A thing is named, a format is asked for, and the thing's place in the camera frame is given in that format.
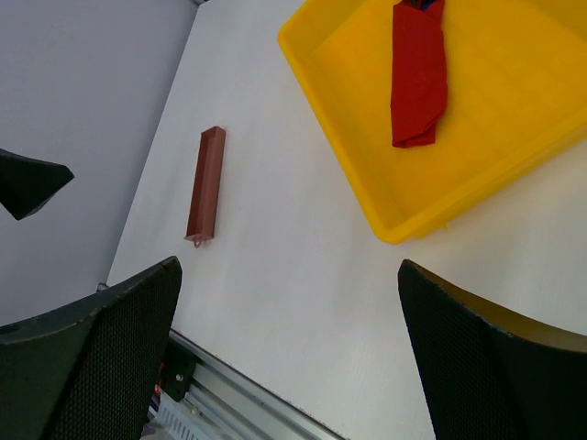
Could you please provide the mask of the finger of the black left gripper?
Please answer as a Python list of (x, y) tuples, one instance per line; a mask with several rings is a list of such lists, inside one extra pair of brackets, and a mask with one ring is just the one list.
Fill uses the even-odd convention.
[(39, 211), (73, 179), (65, 165), (1, 149), (1, 205), (17, 221)]

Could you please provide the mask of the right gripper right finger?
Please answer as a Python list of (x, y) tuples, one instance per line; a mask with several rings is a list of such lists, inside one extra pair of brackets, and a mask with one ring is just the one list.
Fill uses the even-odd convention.
[(399, 298), (438, 439), (583, 439), (586, 338), (406, 259)]

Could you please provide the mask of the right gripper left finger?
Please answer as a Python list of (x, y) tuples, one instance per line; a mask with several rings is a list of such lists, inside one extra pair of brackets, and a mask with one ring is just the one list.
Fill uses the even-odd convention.
[(4, 439), (139, 439), (182, 284), (169, 257), (1, 328)]

